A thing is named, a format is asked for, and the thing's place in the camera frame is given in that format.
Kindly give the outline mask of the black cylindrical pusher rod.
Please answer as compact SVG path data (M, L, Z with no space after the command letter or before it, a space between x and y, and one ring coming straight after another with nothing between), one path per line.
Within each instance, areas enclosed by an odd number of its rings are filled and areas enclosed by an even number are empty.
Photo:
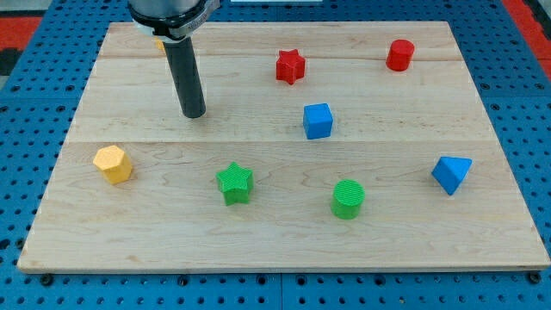
M164 43L164 50L183 115L190 119L203 116L206 104L192 40Z

